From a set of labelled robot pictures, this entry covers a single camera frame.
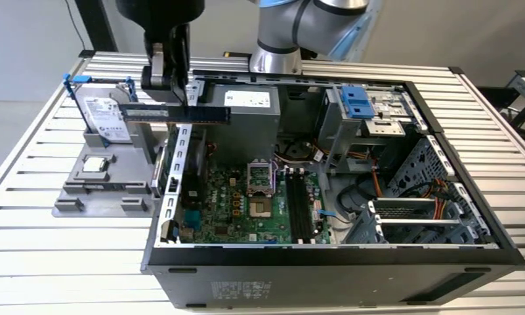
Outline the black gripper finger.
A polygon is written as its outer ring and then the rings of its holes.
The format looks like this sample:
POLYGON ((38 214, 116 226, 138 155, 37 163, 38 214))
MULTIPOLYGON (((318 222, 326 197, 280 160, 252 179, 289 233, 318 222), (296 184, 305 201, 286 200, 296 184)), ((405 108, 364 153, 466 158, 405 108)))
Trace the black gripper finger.
POLYGON ((182 105, 188 105, 188 75, 189 75, 189 26, 182 25, 181 30, 181 44, 182 44, 182 105))
POLYGON ((182 40, 181 26, 172 29, 168 42, 169 59, 166 61, 166 74, 176 103, 182 105, 182 40))

